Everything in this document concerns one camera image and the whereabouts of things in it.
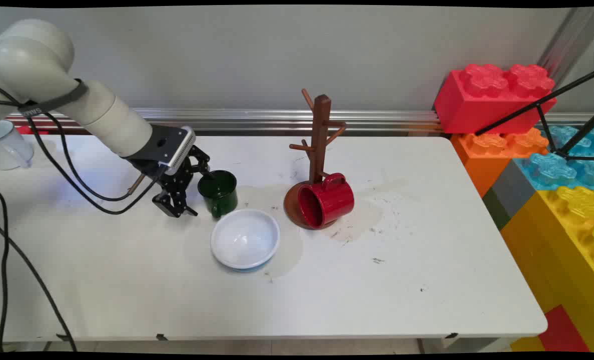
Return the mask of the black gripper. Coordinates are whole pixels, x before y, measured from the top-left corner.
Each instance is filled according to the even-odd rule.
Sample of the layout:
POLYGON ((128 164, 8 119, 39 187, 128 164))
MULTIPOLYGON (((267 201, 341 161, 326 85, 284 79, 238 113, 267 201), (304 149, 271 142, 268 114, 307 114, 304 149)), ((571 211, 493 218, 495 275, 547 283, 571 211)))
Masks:
POLYGON ((188 213, 192 216, 198 216, 196 210, 187 205, 188 187, 192 182, 195 173, 203 176, 209 176, 210 157, 198 146, 187 146, 180 157, 180 168, 176 173, 162 174, 157 180, 161 192, 156 194, 152 203, 164 214, 172 218, 180 218, 182 214, 188 213), (174 199, 180 199, 180 207, 176 205, 174 199))

